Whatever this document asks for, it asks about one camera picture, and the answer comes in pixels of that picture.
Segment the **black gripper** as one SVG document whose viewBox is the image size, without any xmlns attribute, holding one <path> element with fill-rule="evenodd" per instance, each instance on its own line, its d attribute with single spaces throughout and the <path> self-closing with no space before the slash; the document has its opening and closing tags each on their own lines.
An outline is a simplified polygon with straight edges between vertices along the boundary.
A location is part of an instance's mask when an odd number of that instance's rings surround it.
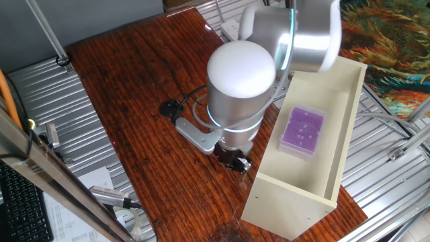
<svg viewBox="0 0 430 242">
<path fill-rule="evenodd" d="M 247 173 L 253 164 L 253 161 L 240 149 L 228 150 L 223 147 L 215 147 L 214 154 L 219 162 L 225 165 L 232 165 L 231 169 L 241 174 Z"/>
</svg>

